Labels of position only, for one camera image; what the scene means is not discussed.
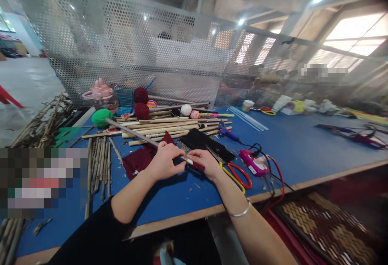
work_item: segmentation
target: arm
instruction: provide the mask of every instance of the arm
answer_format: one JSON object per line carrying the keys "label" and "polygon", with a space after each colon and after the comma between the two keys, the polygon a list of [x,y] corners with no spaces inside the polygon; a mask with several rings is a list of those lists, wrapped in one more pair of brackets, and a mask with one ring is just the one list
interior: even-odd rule
{"label": "arm", "polygon": [[61,246],[49,264],[115,264],[124,234],[137,209],[158,180],[183,172],[185,162],[173,159],[185,152],[161,142],[158,153],[119,193],[105,202]]}
{"label": "arm", "polygon": [[[187,157],[205,166],[206,176],[214,182],[231,214],[246,210],[245,196],[208,151],[193,150]],[[245,215],[230,218],[250,264],[297,264],[278,234],[253,206]]]}

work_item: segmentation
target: blue glue gun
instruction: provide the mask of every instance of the blue glue gun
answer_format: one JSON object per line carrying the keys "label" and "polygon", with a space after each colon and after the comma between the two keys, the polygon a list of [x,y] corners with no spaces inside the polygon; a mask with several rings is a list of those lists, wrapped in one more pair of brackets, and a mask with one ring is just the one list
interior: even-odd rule
{"label": "blue glue gun", "polygon": [[228,131],[228,129],[225,126],[225,123],[223,121],[219,122],[218,125],[218,135],[223,137],[227,135],[229,138],[231,138],[234,141],[239,141],[240,137],[236,136],[235,134],[232,134],[231,132]]}

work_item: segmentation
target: silver bangle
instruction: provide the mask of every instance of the silver bangle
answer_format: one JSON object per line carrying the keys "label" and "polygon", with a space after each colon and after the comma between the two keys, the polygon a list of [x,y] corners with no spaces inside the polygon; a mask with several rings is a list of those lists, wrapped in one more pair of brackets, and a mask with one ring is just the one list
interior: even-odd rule
{"label": "silver bangle", "polygon": [[230,213],[230,211],[228,211],[227,208],[225,208],[225,209],[226,209],[226,211],[228,212],[228,214],[230,214],[232,217],[242,217],[243,215],[245,215],[245,214],[249,211],[249,209],[250,209],[250,207],[251,207],[251,200],[250,200],[249,198],[247,198],[247,201],[248,201],[248,207],[247,207],[247,209],[244,210],[244,212],[242,212],[242,213],[240,213],[240,214],[238,214],[238,215],[234,215],[234,214]]}

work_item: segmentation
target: wooden table border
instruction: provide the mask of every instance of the wooden table border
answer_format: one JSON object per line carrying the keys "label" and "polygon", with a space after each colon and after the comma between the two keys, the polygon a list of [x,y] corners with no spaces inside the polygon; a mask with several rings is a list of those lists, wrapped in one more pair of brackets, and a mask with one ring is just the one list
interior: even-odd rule
{"label": "wooden table border", "polygon": [[[340,177],[344,177],[344,176],[348,176],[351,174],[366,171],[369,169],[373,169],[376,167],[380,167],[380,166],[383,166],[386,164],[388,164],[388,160],[374,162],[374,163],[371,163],[368,165],[360,166],[360,167],[357,167],[354,169],[349,169],[349,170],[335,173],[335,174],[332,174],[329,176],[320,177],[320,178],[313,179],[310,181],[295,184],[295,185],[292,185],[291,187],[294,190],[300,190],[300,189],[311,187],[311,186],[314,186],[317,184],[321,184],[323,182],[327,182],[327,181],[330,181],[333,179],[337,179]],[[289,193],[289,192],[291,192],[291,189],[286,187],[285,191],[286,191],[286,193]],[[281,194],[281,189],[276,189],[275,195],[278,196],[280,194]],[[266,200],[269,198],[269,196],[270,196],[270,192],[266,192],[266,193],[257,194],[255,196],[251,196],[249,198],[250,198],[251,202],[254,203],[254,202],[260,202],[260,201]],[[225,208],[222,204],[219,204],[216,206],[212,206],[210,208],[205,208],[203,210],[190,212],[190,213],[185,214],[185,215],[180,215],[177,217],[172,217],[169,219],[164,219],[161,221],[156,221],[156,222],[144,224],[144,225],[135,227],[132,231],[129,231],[128,234],[124,237],[124,240],[130,240],[130,239],[142,236],[142,235],[146,235],[149,233],[153,233],[156,231],[167,229],[169,227],[174,227],[176,225],[181,225],[183,223],[195,221],[197,219],[210,217],[212,215],[216,215],[216,214],[219,214],[222,212],[225,212]],[[32,253],[29,255],[21,256],[21,257],[16,259],[15,265],[35,265],[38,262],[40,262],[41,264],[45,264],[52,258],[52,256],[54,256],[54,254],[59,250],[59,248],[60,247],[55,247],[55,248],[43,250],[40,252]]]}

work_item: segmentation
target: dark red yarn ball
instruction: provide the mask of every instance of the dark red yarn ball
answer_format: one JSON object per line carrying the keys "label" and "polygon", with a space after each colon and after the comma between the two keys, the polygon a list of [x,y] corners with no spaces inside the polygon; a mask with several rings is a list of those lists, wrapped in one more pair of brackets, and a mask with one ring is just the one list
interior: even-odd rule
{"label": "dark red yarn ball", "polygon": [[135,105],[135,115],[138,120],[147,120],[150,114],[150,108],[145,103]]}
{"label": "dark red yarn ball", "polygon": [[147,103],[148,102],[148,92],[143,87],[138,87],[133,92],[133,100],[135,103]]}

